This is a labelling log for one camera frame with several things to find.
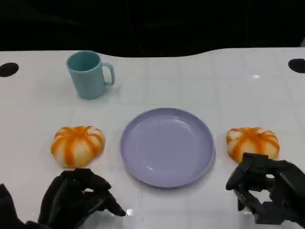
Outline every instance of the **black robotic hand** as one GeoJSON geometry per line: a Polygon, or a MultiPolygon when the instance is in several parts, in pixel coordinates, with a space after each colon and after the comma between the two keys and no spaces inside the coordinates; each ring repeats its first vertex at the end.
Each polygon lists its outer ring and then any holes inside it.
{"type": "Polygon", "coordinates": [[[117,216],[125,211],[109,192],[110,184],[90,169],[64,171],[43,197],[38,223],[18,219],[10,193],[0,185],[1,229],[76,229],[95,211],[109,210],[117,216]]]}
{"type": "Polygon", "coordinates": [[[227,190],[234,190],[238,210],[247,207],[257,224],[280,225],[285,220],[305,228],[305,174],[294,164],[265,155],[244,153],[243,161],[230,176],[227,190]],[[249,190],[270,192],[272,202],[261,204],[249,190]]]}

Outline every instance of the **orange and white pumpkin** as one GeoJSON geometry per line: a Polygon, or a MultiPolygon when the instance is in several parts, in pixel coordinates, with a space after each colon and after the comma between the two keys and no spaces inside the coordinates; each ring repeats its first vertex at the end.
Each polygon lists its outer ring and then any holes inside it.
{"type": "Polygon", "coordinates": [[[92,126],[63,127],[55,135],[51,152],[63,167],[87,165],[105,146],[101,130],[92,126]]]}
{"type": "Polygon", "coordinates": [[[243,127],[231,129],[227,133],[227,151],[238,163],[243,159],[243,153],[264,154],[275,159],[280,151],[280,145],[274,133],[260,127],[243,127]]]}

